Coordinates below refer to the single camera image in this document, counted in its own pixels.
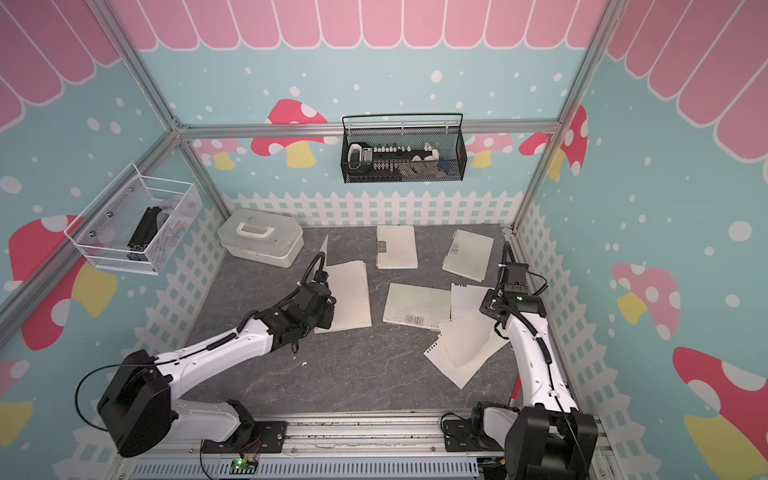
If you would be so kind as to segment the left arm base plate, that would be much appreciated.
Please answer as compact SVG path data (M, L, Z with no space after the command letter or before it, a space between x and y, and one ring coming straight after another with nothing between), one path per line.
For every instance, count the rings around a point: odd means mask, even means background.
M227 439L204 440L204 454L281 453L288 424L285 421L256 421L239 426Z

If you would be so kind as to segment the black block in white basket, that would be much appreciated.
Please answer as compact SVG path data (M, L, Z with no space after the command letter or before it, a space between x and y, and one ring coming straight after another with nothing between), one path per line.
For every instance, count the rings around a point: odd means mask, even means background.
M158 218L162 213L159 206L148 207L136 229L134 230L128 244L127 258L131 261L146 261L145 251L158 233Z

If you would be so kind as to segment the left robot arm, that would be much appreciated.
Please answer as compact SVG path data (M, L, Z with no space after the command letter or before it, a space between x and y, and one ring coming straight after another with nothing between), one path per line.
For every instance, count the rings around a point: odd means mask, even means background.
M244 453L259 441L258 425L237 400L183 400L200 383L283 347L296 350L316 328L331 326L336 300L324 269L305 274L276 305L252 311L222 334L159 355L138 350L115 365L97 404L102 428L124 458L163 443L199 441L218 451Z

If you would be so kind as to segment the large cream spiral notebook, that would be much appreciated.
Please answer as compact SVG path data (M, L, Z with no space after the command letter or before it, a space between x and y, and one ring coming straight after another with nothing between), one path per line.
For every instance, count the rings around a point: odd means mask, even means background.
M379 269L418 268L413 226L377 227L377 267Z

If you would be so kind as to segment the torn cream notebook page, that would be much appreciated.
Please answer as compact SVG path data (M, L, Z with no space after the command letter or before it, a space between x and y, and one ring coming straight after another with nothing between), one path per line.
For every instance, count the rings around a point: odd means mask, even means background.
M495 321L485 315L441 322L440 335L455 366L462 366L472 359L493 335Z

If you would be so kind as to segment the torn white page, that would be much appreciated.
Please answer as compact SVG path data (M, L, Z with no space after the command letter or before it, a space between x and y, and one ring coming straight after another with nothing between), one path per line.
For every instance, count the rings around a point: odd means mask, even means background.
M475 285L451 285L451 320L459 321L479 315L485 318L480 312L481 304L490 291L490 287Z

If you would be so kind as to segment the small green spiral notebook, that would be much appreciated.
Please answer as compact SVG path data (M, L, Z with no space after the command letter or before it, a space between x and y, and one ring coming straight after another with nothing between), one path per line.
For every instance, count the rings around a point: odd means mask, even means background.
M315 328L315 333L340 332L372 326L366 263L354 260L326 266L329 288L336 298L329 329Z

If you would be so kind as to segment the items in black basket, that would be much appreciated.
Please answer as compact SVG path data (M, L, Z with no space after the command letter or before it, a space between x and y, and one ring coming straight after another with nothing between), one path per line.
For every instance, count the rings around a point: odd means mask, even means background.
M411 145L371 146L350 144L341 161L346 182L399 182L445 179L451 164L439 150L425 142L421 148Z

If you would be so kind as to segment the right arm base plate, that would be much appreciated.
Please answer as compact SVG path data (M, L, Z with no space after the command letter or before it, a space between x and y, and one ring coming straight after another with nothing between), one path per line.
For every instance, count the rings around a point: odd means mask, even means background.
M474 427L471 420L449 415L442 418L440 428L447 452L502 452L503 447Z

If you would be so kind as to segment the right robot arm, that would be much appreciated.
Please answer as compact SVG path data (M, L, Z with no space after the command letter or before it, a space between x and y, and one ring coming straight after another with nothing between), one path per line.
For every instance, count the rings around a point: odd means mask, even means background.
M529 267L502 250L497 281L479 312L494 333L510 343L517 365L517 396L511 406L480 402L474 434L504 449L508 479L587 479L598 440L595 418L582 412L555 360L541 294L531 291Z

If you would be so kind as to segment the red handled tool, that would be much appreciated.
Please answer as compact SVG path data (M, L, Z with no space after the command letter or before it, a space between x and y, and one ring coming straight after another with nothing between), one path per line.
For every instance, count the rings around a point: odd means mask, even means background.
M521 378L518 376L515 380L514 387L511 394L511 399L509 404L511 407L515 407L516 405L518 405L518 397L520 394L520 390L521 390Z

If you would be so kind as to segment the white plastic storage box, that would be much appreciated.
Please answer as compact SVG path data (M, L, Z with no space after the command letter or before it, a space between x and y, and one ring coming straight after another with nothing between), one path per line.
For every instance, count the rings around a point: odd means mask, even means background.
M218 236L232 256L280 268L290 267L304 246L297 220L249 209L235 210Z

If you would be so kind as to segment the cream spiral notebook with label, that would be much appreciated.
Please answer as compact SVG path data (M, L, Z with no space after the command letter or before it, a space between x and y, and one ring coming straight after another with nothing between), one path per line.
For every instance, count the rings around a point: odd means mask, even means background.
M485 279L494 240L491 237L457 230L442 269L464 278L482 282Z

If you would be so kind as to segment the small green circuit board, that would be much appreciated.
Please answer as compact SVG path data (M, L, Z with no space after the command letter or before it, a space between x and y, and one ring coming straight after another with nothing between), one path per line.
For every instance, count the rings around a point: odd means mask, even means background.
M259 461L247 457L233 460L229 474L230 475L254 475L257 472Z

